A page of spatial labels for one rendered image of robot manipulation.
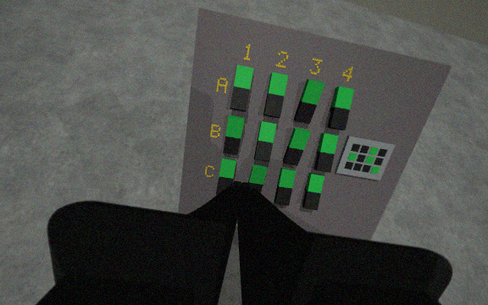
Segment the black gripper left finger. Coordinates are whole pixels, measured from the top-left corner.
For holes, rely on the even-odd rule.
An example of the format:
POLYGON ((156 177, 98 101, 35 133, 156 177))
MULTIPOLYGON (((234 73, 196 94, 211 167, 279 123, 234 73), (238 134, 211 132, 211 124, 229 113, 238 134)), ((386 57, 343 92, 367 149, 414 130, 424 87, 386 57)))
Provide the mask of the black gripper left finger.
POLYGON ((189 214, 75 202, 47 224, 55 284, 66 274, 187 288, 218 305, 243 193, 234 181, 189 214))

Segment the grey switch panel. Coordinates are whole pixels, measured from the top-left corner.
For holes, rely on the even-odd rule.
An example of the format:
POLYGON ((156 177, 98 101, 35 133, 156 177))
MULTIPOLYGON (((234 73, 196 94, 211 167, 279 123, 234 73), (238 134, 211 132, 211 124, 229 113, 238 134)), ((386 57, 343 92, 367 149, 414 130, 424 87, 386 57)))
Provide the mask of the grey switch panel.
POLYGON ((240 181, 371 241, 451 67, 198 8, 178 213, 240 181))

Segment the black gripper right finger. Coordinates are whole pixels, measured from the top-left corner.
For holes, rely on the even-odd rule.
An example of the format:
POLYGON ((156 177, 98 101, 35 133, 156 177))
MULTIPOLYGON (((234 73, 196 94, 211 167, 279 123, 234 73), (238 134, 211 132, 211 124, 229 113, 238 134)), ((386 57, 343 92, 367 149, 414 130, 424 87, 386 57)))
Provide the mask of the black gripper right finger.
POLYGON ((437 301, 452 279, 438 252, 306 232, 250 183, 237 218, 242 305, 309 305, 326 280, 430 293, 437 301))

